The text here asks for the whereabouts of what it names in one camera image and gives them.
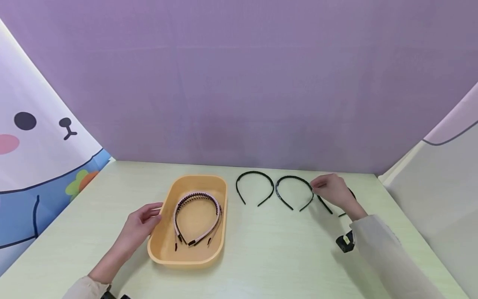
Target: plastic tray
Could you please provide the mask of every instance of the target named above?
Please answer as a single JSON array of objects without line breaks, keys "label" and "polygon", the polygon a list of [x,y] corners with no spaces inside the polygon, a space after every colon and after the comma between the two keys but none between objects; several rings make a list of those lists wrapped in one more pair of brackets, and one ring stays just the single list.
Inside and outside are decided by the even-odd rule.
[{"label": "plastic tray", "polygon": [[[223,218],[216,235],[207,245],[207,239],[197,246],[188,247],[178,243],[174,251],[175,234],[173,225],[174,208],[182,197],[191,192],[206,192],[211,194],[221,205]],[[150,258],[170,268],[206,268],[211,266],[219,257],[224,246],[226,231],[226,218],[228,207],[228,186],[217,176],[193,175],[177,179],[169,189],[168,196],[163,202],[161,215],[163,219],[154,228],[148,241],[148,254]],[[216,210],[211,202],[195,200],[187,204],[178,216],[178,225],[181,227],[186,240],[192,240],[205,232],[216,218]]]}]

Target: purple backdrop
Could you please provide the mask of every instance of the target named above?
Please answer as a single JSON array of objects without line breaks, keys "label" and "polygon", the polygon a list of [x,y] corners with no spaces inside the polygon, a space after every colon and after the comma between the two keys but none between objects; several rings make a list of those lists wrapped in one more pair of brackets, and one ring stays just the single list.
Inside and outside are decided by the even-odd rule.
[{"label": "purple backdrop", "polygon": [[380,173],[478,80],[471,0],[0,0],[117,159]]}]

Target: right hand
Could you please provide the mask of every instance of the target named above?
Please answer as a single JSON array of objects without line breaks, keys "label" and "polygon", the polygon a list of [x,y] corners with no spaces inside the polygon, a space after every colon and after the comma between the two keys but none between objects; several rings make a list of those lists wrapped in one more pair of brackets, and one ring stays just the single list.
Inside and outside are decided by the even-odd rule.
[{"label": "right hand", "polygon": [[315,194],[343,210],[351,202],[355,202],[344,179],[335,173],[316,177],[310,185]]}]

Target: black object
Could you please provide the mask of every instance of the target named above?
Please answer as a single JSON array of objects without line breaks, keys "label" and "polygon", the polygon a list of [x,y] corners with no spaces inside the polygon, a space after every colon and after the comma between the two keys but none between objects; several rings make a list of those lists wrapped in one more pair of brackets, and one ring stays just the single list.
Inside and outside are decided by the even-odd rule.
[{"label": "black object", "polygon": [[[312,192],[312,186],[309,184],[309,182],[307,182],[306,180],[304,180],[303,178],[301,177],[296,177],[296,176],[284,176],[282,178],[280,178],[277,183],[275,183],[275,193],[277,194],[277,197],[288,207],[290,208],[291,210],[294,210],[287,202],[285,202],[285,200],[282,198],[282,196],[279,194],[279,184],[282,180],[284,179],[287,179],[287,178],[293,178],[293,179],[296,179],[296,180],[299,180],[301,182],[303,182],[304,184],[306,184],[308,187],[309,187],[309,190],[310,192],[312,193],[312,197],[310,198],[309,202],[303,206],[299,212],[302,212],[303,209],[307,208],[307,206],[312,202],[312,200],[314,199],[314,193]],[[332,210],[326,205],[326,203],[322,200],[322,198],[320,196],[317,195],[317,197],[319,198],[320,202],[324,205],[324,207],[327,209],[327,211],[329,211],[330,214],[333,214]]]},{"label": "black object", "polygon": [[253,170],[253,171],[247,171],[247,172],[244,172],[243,174],[241,174],[241,175],[238,177],[238,179],[236,180],[236,191],[238,192],[239,197],[240,197],[240,199],[242,200],[242,202],[243,202],[244,204],[246,204],[246,202],[244,201],[244,198],[242,198],[242,195],[241,195],[240,192],[239,192],[238,182],[239,182],[239,180],[240,180],[243,176],[250,175],[250,174],[256,174],[256,175],[261,175],[261,176],[265,177],[265,178],[269,181],[269,183],[271,184],[271,187],[272,187],[272,191],[271,191],[271,193],[269,194],[269,196],[266,197],[266,199],[264,199],[263,201],[261,201],[261,202],[257,205],[257,206],[260,206],[261,204],[265,203],[266,200],[268,200],[269,198],[271,198],[272,194],[274,194],[274,182],[272,181],[272,179],[271,179],[267,174],[265,174],[265,173],[263,173],[263,172],[260,172],[260,171],[255,171],[255,170]]},{"label": "black object", "polygon": [[353,232],[349,231],[345,236],[338,237],[337,240],[335,240],[335,243],[337,243],[338,247],[344,253],[354,250],[355,240]]},{"label": "black object", "polygon": [[[352,196],[355,198],[355,200],[357,200],[357,198],[355,197],[355,194],[352,192],[352,190],[350,190],[350,188],[348,188],[348,190],[350,191],[350,193],[352,193]],[[339,218],[342,217],[342,216],[345,216],[346,214],[345,213],[342,213],[339,215]]]},{"label": "black object", "polygon": [[[101,299],[116,299],[116,297],[109,292],[109,289],[111,289],[111,286],[109,286],[106,293],[104,293],[103,296],[101,296]],[[123,295],[123,297],[121,297],[120,299],[131,299],[131,298],[126,295]]]}]

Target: sleeve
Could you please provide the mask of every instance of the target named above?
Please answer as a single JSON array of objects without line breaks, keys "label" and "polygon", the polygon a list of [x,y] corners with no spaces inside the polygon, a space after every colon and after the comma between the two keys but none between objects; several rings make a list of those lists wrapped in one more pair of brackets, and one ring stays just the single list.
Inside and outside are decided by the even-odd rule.
[{"label": "sleeve", "polygon": [[397,237],[376,215],[350,225],[355,246],[372,266],[393,299],[444,298],[403,249]]},{"label": "sleeve", "polygon": [[85,276],[68,289],[63,299],[101,299],[108,287],[109,285],[101,284]]}]

